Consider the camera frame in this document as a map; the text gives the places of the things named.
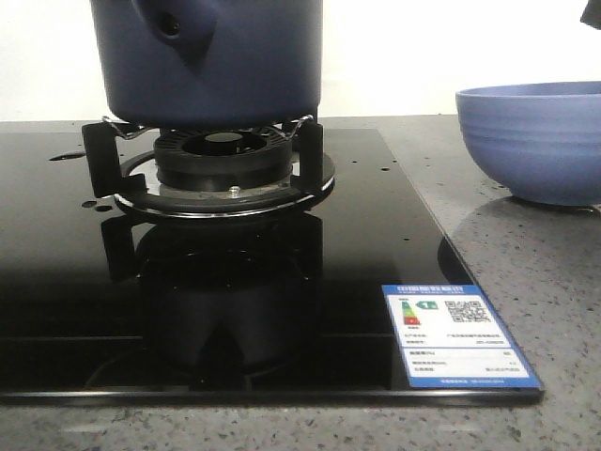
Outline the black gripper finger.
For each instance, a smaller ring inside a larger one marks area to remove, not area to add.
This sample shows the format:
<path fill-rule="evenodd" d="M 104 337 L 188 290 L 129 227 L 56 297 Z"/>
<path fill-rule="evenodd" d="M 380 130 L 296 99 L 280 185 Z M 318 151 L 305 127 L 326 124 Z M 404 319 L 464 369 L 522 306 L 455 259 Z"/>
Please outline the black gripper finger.
<path fill-rule="evenodd" d="M 583 9 L 580 21 L 594 29 L 601 28 L 601 0 L 589 0 Z"/>

